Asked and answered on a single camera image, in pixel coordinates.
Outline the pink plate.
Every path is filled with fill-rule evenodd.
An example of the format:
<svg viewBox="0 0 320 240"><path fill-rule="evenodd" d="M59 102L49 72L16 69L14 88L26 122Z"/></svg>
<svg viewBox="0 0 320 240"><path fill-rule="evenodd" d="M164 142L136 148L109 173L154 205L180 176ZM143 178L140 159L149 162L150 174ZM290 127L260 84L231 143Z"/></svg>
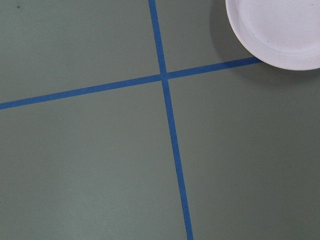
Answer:
<svg viewBox="0 0 320 240"><path fill-rule="evenodd" d="M227 0L230 26L259 60L285 70L320 67L318 0Z"/></svg>

